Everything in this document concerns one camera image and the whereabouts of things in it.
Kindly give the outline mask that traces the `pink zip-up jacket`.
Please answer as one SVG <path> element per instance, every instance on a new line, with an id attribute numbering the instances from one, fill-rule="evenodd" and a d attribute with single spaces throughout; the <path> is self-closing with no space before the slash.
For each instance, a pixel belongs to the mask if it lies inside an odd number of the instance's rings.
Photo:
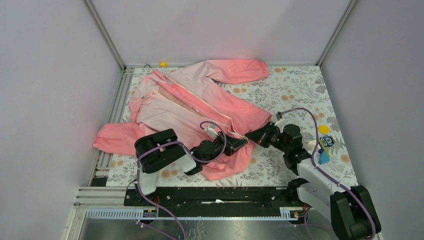
<path id="1" fill-rule="evenodd" d="M 134 156 L 135 142 L 147 135 L 173 129 L 180 142 L 193 148 L 207 138 L 200 123 L 212 121 L 231 137 L 263 127 L 271 114 L 219 86 L 244 84 L 269 76 L 257 59 L 214 59 L 145 76 L 129 101 L 130 122 L 108 123 L 93 146 L 106 153 Z"/>

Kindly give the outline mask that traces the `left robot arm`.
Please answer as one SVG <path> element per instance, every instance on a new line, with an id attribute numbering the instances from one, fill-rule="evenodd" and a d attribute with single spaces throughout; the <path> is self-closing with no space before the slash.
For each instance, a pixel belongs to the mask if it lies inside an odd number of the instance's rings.
<path id="1" fill-rule="evenodd" d="M 246 139 L 234 138 L 221 131 L 215 134 L 214 140 L 203 140 L 191 149 L 178 141 L 173 129 L 141 137 L 134 143 L 137 158 L 135 182 L 138 188 L 135 197 L 144 206 L 152 204 L 158 174 L 173 163 L 191 176 L 221 156 L 233 156 L 247 143 Z"/>

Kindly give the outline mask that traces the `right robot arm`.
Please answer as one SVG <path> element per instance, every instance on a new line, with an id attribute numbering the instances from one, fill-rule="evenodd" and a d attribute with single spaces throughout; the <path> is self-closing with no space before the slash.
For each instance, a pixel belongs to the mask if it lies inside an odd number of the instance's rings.
<path id="1" fill-rule="evenodd" d="M 287 124 L 280 130 L 268 122 L 245 136 L 257 145 L 274 147 L 283 152 L 288 169 L 297 175 L 287 185 L 287 201 L 293 206 L 309 205 L 326 217 L 340 240 L 373 239 L 381 232 L 369 191 L 362 185 L 348 187 L 325 173 L 303 147 L 300 127 Z"/>

